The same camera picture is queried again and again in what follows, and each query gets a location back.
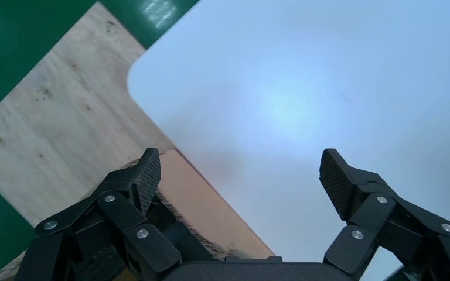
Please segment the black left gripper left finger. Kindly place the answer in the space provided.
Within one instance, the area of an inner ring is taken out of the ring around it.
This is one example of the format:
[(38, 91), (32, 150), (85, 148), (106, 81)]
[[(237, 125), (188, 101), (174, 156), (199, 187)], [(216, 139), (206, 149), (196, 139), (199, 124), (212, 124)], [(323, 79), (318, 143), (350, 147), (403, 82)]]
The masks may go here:
[(108, 246), (138, 280), (162, 280), (182, 259), (146, 217), (160, 180), (156, 148), (110, 172), (90, 196), (37, 225), (16, 280), (73, 280), (72, 264)]

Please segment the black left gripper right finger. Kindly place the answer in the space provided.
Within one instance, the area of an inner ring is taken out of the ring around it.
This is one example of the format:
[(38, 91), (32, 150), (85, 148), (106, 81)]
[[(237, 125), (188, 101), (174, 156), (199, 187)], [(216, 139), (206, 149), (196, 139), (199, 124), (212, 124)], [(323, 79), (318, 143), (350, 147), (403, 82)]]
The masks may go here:
[(416, 280), (450, 280), (450, 221), (401, 198), (377, 173), (323, 151), (319, 180), (346, 223), (324, 263), (359, 280), (378, 248), (391, 252)]

